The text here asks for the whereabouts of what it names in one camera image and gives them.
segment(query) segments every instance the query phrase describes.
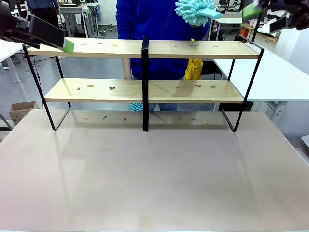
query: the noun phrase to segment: white desk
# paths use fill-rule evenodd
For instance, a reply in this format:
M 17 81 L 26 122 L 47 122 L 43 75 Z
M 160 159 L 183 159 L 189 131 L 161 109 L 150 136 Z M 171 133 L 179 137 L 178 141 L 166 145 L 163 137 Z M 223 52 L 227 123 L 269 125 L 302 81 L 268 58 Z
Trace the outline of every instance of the white desk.
M 12 15 L 18 14 L 18 9 L 15 9 L 14 11 L 11 11 Z
M 98 36 L 98 20 L 90 10 L 90 6 L 96 7 L 98 3 L 82 3 L 79 6 L 61 6 L 61 14 L 64 16 L 69 37 L 74 37 L 75 32 L 80 32 L 77 27 L 75 15 L 81 15 L 84 23 L 85 34 L 87 38 L 94 38 Z
M 14 79 L 14 82 L 18 84 L 20 88 L 20 92 L 24 98 L 25 101 L 29 101 L 28 96 L 26 95 L 25 89 L 23 84 L 21 83 L 21 80 L 19 79 L 16 69 L 13 65 L 13 62 L 10 58 L 11 55 L 15 54 L 16 52 L 20 51 L 22 49 L 21 43 L 14 43 L 14 42 L 7 42 L 4 40 L 0 40 L 0 62 L 6 60 L 6 62 L 9 65 L 12 77 Z
M 221 24 L 239 24 L 240 25 L 242 23 L 242 19 L 241 19 L 240 13 L 230 12 L 230 13 L 223 14 L 223 17 L 220 19 L 215 19 L 215 22 L 218 23 L 218 30 L 217 30 L 217 37 L 216 37 L 216 40 L 218 40 L 219 32 L 221 29 Z M 212 28 L 212 25 L 213 25 L 213 20 L 211 20 L 210 29 Z M 208 40 L 210 39 L 210 35 L 211 35 L 211 31 L 208 34 Z
M 258 51 L 253 45 L 248 46 Z M 223 74 L 228 77 L 232 60 L 214 60 Z M 256 60 L 237 59 L 231 76 L 231 81 L 242 96 L 245 96 Z M 250 94 L 249 101 L 279 102 L 277 105 L 270 103 L 274 108 L 271 117 L 276 122 L 288 101 L 309 101 L 309 76 L 283 60 L 272 52 L 265 50 L 257 70 Z

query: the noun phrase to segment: yellow cloth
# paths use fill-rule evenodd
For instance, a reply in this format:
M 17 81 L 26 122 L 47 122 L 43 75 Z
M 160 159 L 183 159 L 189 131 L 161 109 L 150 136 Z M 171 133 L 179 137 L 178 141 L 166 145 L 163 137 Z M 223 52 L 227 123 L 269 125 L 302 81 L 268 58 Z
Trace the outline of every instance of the yellow cloth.
M 187 70 L 185 71 L 185 79 L 200 80 L 202 77 L 203 61 L 201 59 L 189 59 Z

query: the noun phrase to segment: cardboard box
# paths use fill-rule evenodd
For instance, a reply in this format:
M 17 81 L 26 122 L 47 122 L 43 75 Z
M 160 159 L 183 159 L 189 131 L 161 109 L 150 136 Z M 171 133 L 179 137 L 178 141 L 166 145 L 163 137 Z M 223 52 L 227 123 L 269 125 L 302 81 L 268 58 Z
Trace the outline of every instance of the cardboard box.
M 28 101 L 11 105 L 10 116 L 15 125 L 17 125 L 30 110 L 38 109 L 36 101 Z

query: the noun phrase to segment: wooden shelf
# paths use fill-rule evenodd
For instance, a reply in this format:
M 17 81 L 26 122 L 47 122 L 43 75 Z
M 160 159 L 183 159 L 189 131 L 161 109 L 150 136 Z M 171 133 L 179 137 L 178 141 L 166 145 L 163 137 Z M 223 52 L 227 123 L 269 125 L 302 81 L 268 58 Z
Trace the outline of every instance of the wooden shelf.
M 62 78 L 46 94 L 45 99 L 48 102 L 142 103 L 141 81 Z M 230 81 L 149 81 L 149 103 L 242 102 L 243 97 Z
M 141 58 L 141 40 L 67 38 L 74 53 L 41 45 L 29 48 L 29 55 L 88 58 Z M 149 41 L 149 58 L 256 59 L 258 53 L 240 41 Z

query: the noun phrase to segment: blue hoodie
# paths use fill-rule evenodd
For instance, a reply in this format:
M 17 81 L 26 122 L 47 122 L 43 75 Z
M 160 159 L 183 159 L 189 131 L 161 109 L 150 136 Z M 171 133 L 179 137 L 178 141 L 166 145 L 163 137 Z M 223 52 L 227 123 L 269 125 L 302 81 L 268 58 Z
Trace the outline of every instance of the blue hoodie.
M 177 0 L 117 0 L 119 39 L 201 40 L 208 28 L 193 28 L 175 12 Z M 150 59 L 150 79 L 179 80 L 184 77 L 187 59 Z M 142 79 L 141 59 L 131 59 L 132 75 Z

